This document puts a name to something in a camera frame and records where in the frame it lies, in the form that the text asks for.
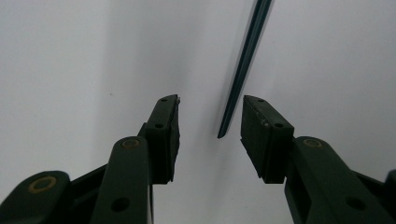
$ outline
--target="white wall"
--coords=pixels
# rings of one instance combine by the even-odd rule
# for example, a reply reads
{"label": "white wall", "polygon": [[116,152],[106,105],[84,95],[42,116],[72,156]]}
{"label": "white wall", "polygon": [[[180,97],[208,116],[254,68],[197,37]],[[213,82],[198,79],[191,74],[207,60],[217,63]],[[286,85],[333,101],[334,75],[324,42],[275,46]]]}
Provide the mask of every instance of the white wall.
{"label": "white wall", "polygon": [[[0,200],[24,178],[75,179],[177,93],[175,182],[156,223],[291,223],[240,144],[241,104],[216,138],[254,1],[2,1]],[[244,94],[268,100],[350,168],[396,168],[396,2],[276,0]]]}

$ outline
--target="brass screw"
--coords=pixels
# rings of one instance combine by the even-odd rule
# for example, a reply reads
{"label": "brass screw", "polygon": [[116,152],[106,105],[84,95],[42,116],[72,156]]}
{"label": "brass screw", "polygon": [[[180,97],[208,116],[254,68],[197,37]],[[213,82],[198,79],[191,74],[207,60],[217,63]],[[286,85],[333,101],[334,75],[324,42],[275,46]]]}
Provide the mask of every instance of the brass screw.
{"label": "brass screw", "polygon": [[28,190],[33,194],[37,194],[51,189],[53,186],[55,186],[55,184],[56,178],[54,176],[48,175],[33,181],[29,185]]}
{"label": "brass screw", "polygon": [[309,147],[323,147],[319,141],[309,138],[304,140],[304,144]]}
{"label": "brass screw", "polygon": [[134,148],[139,145],[140,145],[140,142],[137,139],[128,139],[121,144],[121,146],[125,149]]}

